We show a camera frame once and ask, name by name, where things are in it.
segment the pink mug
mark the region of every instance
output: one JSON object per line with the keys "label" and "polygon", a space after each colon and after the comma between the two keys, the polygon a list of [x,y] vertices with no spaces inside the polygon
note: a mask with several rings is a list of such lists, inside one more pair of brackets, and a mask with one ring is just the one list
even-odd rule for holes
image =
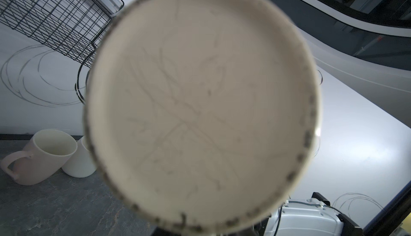
{"label": "pink mug", "polygon": [[[22,151],[3,158],[0,168],[18,184],[33,185],[59,170],[76,150],[76,140],[69,134],[55,129],[41,130]],[[8,166],[13,161],[13,170],[10,170]]]}

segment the round ceramic plate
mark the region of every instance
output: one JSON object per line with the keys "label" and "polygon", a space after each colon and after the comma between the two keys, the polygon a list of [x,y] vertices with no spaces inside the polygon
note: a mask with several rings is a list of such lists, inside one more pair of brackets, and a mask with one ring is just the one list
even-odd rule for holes
{"label": "round ceramic plate", "polygon": [[179,233],[227,233],[278,207],[306,166],[317,71],[268,0],[136,0],[94,62],[85,130],[132,210]]}

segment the black wire basket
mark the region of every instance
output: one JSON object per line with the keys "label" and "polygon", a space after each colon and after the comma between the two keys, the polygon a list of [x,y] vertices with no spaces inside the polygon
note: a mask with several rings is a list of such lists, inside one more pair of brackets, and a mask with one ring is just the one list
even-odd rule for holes
{"label": "black wire basket", "polygon": [[[0,0],[0,22],[90,68],[122,0]],[[79,91],[79,79],[75,90]]]}

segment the wire rack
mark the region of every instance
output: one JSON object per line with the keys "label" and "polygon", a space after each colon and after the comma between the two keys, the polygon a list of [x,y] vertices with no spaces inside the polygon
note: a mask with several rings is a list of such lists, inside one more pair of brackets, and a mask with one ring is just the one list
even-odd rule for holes
{"label": "wire rack", "polygon": [[[101,0],[0,0],[0,22],[91,67],[94,54],[116,12]],[[75,89],[82,102],[83,96]]]}

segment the speckled plate edge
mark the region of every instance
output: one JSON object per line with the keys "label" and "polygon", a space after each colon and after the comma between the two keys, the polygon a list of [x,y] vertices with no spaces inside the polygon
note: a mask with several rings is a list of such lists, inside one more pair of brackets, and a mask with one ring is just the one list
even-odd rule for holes
{"label": "speckled plate edge", "polygon": [[[106,35],[104,36],[101,42],[100,48],[101,46],[105,44],[105,39],[107,39],[108,36],[114,31],[114,29],[119,24],[119,22],[122,20],[122,18],[125,17],[128,13],[130,13],[135,7],[139,6],[141,3],[146,2],[146,1],[148,0],[134,0],[131,4],[129,4],[128,6],[124,8],[124,10],[120,13],[120,15],[118,15],[114,19],[113,23],[111,24],[110,28],[108,29]],[[270,12],[274,17],[276,17],[276,19],[281,18],[283,21],[292,24],[291,20],[278,7],[276,7],[272,2],[270,2],[270,0],[249,0],[249,1],[254,1],[256,2],[255,5],[258,5],[259,7],[264,7],[264,9],[266,9],[267,12]],[[122,194],[118,190],[116,183],[112,181],[110,176],[106,173],[106,168],[104,167],[103,162],[100,160],[98,151],[96,151],[95,149],[93,138],[91,137],[91,128],[88,123],[89,110],[88,110],[88,105],[86,102],[86,105],[83,111],[83,125],[84,125],[85,137],[89,142],[90,152],[96,163],[97,171],[102,175],[103,180],[109,186],[114,196],[118,198],[119,200],[121,200],[132,211],[139,214],[142,218],[145,218],[148,221],[157,224],[161,228],[167,229],[175,233],[185,234],[185,235],[187,234],[204,235],[204,234],[211,234],[211,233],[218,234],[218,233],[235,232],[242,228],[246,228],[248,226],[251,226],[254,223],[261,221],[271,211],[273,211],[275,208],[278,208],[281,202],[287,198],[288,192],[292,191],[293,188],[296,186],[296,182],[300,180],[301,176],[304,174],[304,171],[307,169],[309,165],[310,158],[308,157],[310,156],[309,155],[310,151],[312,151],[312,139],[314,137],[316,129],[319,128],[320,121],[321,121],[321,100],[320,100],[321,94],[319,91],[319,86],[316,84],[316,80],[315,80],[316,65],[315,65],[314,59],[312,58],[309,48],[306,45],[305,40],[303,39],[301,34],[298,32],[297,28],[295,26],[291,26],[289,29],[290,29],[290,34],[293,34],[293,36],[296,39],[296,42],[297,41],[299,42],[298,46],[296,46],[295,48],[301,49],[300,58],[302,59],[303,63],[307,64],[307,66],[303,70],[311,74],[312,80],[310,84],[312,84],[311,87],[313,89],[313,92],[310,95],[309,99],[307,100],[309,103],[309,110],[308,110],[307,117],[309,119],[303,125],[306,128],[304,139],[303,139],[304,148],[303,148],[303,151],[297,154],[297,156],[295,157],[298,163],[302,165],[299,167],[299,169],[296,169],[295,171],[291,172],[287,176],[287,183],[288,183],[287,187],[283,187],[273,192],[267,200],[263,201],[258,207],[254,208],[253,210],[250,210],[244,214],[240,214],[237,217],[234,217],[230,220],[221,221],[219,223],[214,224],[213,226],[210,226],[210,225],[205,226],[202,224],[186,224],[186,218],[184,215],[182,215],[182,219],[180,223],[171,222],[171,221],[163,220],[159,217],[152,216],[150,212],[142,210],[139,207],[139,205],[135,203],[133,200],[126,198],[126,196],[124,196],[124,194]],[[98,58],[99,58],[99,52],[97,52],[96,54],[96,58],[93,63],[93,66],[96,65]],[[90,72],[86,95],[91,91],[91,88],[92,88],[92,79],[93,79],[92,71],[93,69],[91,69],[91,72]]]}

